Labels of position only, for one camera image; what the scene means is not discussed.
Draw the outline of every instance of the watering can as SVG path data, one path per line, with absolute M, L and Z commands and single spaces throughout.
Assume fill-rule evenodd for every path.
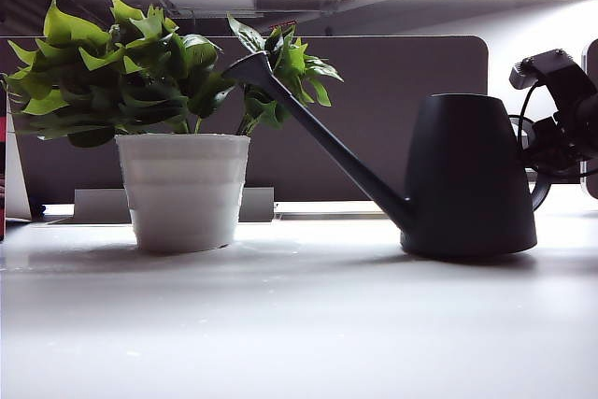
M 507 254 L 536 244 L 534 199 L 501 100 L 470 93 L 425 98 L 402 196 L 274 77 L 266 52 L 236 62 L 223 76 L 258 86 L 287 108 L 401 229 L 404 251 L 447 259 Z

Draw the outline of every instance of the black cable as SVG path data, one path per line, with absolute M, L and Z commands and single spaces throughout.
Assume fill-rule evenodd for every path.
M 532 98 L 532 92 L 538 86 L 540 86 L 539 81 L 534 83 L 534 86 L 532 86 L 530 88 L 530 91 L 527 92 L 527 95 L 525 96 L 525 101 L 523 102 L 523 106 L 521 107 L 520 122 L 517 124 L 517 145 L 520 148 L 521 154 L 523 153 L 523 142 L 521 142 L 521 140 L 522 140 L 521 132 L 523 131 L 523 119 L 525 119 L 525 109 L 527 109 L 527 104 L 530 103 L 530 98 Z
M 536 83 L 534 83 L 534 86 L 532 86 L 530 88 L 530 91 L 527 92 L 527 95 L 525 96 L 525 101 L 523 102 L 523 106 L 521 107 L 521 113 L 520 113 L 520 118 L 519 118 L 519 123 L 517 124 L 518 130 L 517 130 L 517 143 L 520 149 L 520 153 L 523 153 L 523 142 L 522 142 L 522 131 L 523 131 L 523 120 L 525 119 L 525 110 L 527 109 L 528 104 L 530 103 L 530 99 L 532 98 L 532 92 L 535 90 L 535 88 L 539 87 L 541 85 L 541 83 L 539 81 L 537 81 Z M 598 168 L 594 168 L 593 170 L 590 170 L 589 172 L 584 172 L 584 173 L 580 173 L 580 174 L 576 174 L 576 175 L 565 175 L 565 174 L 561 174 L 561 173 L 554 173 L 554 172 L 547 172 L 544 171 L 542 169 L 539 169 L 537 166 L 535 165 L 531 165 L 531 167 L 533 169 L 533 171 L 540 173 L 542 175 L 546 175 L 549 177 L 553 177 L 556 179 L 571 179 L 571 178 L 585 178 L 588 177 L 590 175 L 595 175 L 598 173 Z

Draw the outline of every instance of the white flower pot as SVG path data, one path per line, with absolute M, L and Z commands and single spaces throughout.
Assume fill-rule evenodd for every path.
M 141 249 L 192 252 L 233 241 L 248 137 L 147 134 L 116 140 Z

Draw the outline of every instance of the gray partition panel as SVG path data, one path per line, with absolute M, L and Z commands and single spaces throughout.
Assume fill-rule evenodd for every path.
M 598 40 L 592 42 L 586 49 L 583 55 L 583 66 L 594 84 L 598 85 Z M 598 168 L 598 160 L 589 161 L 586 165 L 586 170 L 594 170 Z M 586 184 L 588 193 L 594 198 L 598 198 L 598 175 L 582 179 L 582 183 Z
M 24 41 L 24 47 L 33 47 L 31 38 Z M 224 50 L 221 67 L 247 54 L 234 38 L 214 41 Z M 487 92 L 488 51 L 473 36 L 311 37 L 307 42 L 308 53 L 328 58 L 345 79 L 326 80 L 333 107 L 311 110 L 398 191 L 420 100 L 432 93 Z M 0 55 L 0 71 L 16 66 L 5 39 Z M 236 93 L 205 122 L 204 131 L 233 133 L 241 112 Z M 76 188 L 121 186 L 113 143 L 80 150 L 65 139 L 21 136 L 20 145 L 29 193 L 38 201 L 72 202 Z M 255 130 L 247 186 L 274 186 L 278 201 L 365 199 L 292 119 L 282 130 Z

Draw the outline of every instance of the desk surface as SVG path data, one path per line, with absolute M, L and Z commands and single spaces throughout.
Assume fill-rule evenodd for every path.
M 598 397 L 598 202 L 554 191 L 535 249 L 477 264 L 406 255 L 386 220 L 173 257 L 130 226 L 13 229 L 2 396 Z

